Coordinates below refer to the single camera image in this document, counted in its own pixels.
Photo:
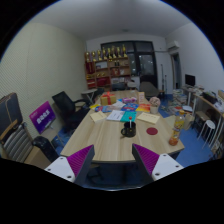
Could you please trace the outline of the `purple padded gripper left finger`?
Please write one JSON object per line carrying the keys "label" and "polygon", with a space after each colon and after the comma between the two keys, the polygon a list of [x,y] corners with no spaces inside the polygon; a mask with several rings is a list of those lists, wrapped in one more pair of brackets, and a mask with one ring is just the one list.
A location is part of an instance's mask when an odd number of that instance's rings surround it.
{"label": "purple padded gripper left finger", "polygon": [[82,186],[94,155],[94,146],[90,145],[68,157],[58,157],[46,168],[46,171]]}

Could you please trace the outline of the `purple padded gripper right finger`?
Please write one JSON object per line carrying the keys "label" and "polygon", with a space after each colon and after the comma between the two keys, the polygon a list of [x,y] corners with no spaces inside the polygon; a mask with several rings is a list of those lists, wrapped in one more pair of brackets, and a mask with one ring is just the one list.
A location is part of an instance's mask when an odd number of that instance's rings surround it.
{"label": "purple padded gripper right finger", "polygon": [[183,166],[168,154],[157,154],[138,144],[132,144],[132,154],[145,182],[159,180],[183,169]]}

